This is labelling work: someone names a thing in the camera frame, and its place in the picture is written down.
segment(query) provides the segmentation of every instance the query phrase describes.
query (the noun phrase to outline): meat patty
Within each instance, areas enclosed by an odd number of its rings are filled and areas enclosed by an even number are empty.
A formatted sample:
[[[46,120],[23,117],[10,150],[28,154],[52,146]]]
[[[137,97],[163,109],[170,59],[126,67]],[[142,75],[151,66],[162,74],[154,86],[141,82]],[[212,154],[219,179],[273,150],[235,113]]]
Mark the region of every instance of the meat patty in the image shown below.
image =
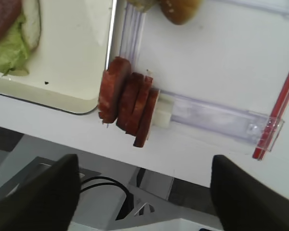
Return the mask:
[[[140,123],[141,116],[144,111],[146,101],[149,96],[150,89],[152,88],[153,79],[146,76],[144,79],[144,84],[142,85],[132,115],[130,116],[128,122],[126,123],[126,133],[132,136],[136,136],[138,131],[138,126]]]
[[[118,102],[126,79],[131,74],[131,64],[127,59],[116,57],[103,73],[98,109],[106,124],[113,123],[118,116]]]
[[[127,80],[119,102],[119,114],[117,119],[117,126],[124,131],[126,123],[133,113],[137,95],[143,82],[144,76],[139,73],[132,73],[131,77]]]
[[[22,12],[21,0],[0,0],[0,39]]]
[[[159,90],[151,89],[147,103],[144,108],[144,113],[137,131],[136,139],[134,142],[134,147],[142,148],[147,140],[148,134],[150,132],[152,117],[154,114],[154,109],[156,102],[158,100]]]

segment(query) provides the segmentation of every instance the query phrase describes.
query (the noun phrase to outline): lettuce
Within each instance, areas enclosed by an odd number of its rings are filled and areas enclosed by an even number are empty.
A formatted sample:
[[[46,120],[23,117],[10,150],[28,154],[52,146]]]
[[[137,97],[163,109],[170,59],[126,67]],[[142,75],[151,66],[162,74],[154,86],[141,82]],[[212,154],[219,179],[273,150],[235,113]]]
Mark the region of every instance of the lettuce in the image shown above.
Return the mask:
[[[21,14],[7,34],[0,40],[0,72],[25,70],[24,64],[30,56],[30,49],[22,36],[22,23],[26,18]]]

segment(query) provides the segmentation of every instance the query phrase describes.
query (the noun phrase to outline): white tray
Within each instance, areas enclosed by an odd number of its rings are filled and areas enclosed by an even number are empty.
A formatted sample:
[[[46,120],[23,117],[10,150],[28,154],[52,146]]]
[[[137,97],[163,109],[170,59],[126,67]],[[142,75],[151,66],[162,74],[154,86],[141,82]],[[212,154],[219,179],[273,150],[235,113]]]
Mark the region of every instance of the white tray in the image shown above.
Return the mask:
[[[0,94],[75,114],[97,106],[116,0],[40,0],[42,35],[29,76],[0,73]]]

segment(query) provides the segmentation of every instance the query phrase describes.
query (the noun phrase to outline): black cable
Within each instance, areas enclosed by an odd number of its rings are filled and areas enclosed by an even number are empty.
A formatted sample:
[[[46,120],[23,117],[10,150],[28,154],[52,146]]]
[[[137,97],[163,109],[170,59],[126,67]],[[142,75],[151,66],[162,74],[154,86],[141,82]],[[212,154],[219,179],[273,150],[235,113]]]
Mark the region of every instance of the black cable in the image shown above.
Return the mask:
[[[87,190],[89,190],[89,189],[93,189],[93,188],[95,188],[95,187],[104,186],[104,185],[112,185],[112,186],[116,186],[116,187],[121,188],[121,187],[120,187],[118,184],[116,184],[116,183],[105,182],[105,183],[99,183],[99,184],[94,184],[94,185],[88,186],[88,187],[80,190],[80,193],[83,193],[84,191],[87,191]]]
[[[116,180],[109,178],[109,177],[97,176],[97,177],[88,178],[88,179],[84,180],[81,184],[84,185],[84,184],[86,184],[92,180],[109,180],[109,181],[112,181],[113,183],[105,182],[105,183],[98,183],[95,185],[91,185],[91,186],[88,186],[88,187],[82,189],[80,191],[80,193],[83,193],[84,191],[87,191],[87,190],[95,188],[95,187],[105,186],[105,185],[112,185],[112,186],[119,187],[125,192],[126,198],[125,198],[125,201],[124,201],[123,206],[121,208],[121,210],[123,210],[123,211],[120,211],[117,219],[125,218],[134,209],[134,196],[133,196],[133,194],[131,194],[130,191],[123,184],[121,184],[119,181],[116,181]]]
[[[116,181],[116,180],[109,178],[109,177],[102,177],[102,176],[90,177],[90,178],[84,180],[81,184],[83,185],[83,184],[88,183],[89,181],[92,181],[92,180],[109,180],[109,181],[112,181],[112,182],[118,184],[122,188],[122,190],[125,192],[126,195],[130,193],[128,191],[128,189],[123,184],[121,184],[119,181]]]

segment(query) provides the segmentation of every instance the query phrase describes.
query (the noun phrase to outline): red stripe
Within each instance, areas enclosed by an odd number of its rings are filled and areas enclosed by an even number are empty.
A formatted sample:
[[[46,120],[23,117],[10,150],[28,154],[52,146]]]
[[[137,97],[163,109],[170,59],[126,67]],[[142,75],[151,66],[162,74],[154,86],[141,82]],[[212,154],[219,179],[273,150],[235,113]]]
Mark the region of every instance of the red stripe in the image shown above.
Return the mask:
[[[289,73],[284,83],[284,86],[279,94],[279,97],[276,101],[276,104],[271,112],[271,117],[281,118],[287,107],[288,102],[289,102]],[[258,146],[267,147],[270,144],[271,140],[272,140],[272,134],[264,133],[261,137],[261,140],[258,143]],[[262,160],[264,155],[265,155],[265,150],[256,148],[253,154],[253,158]]]

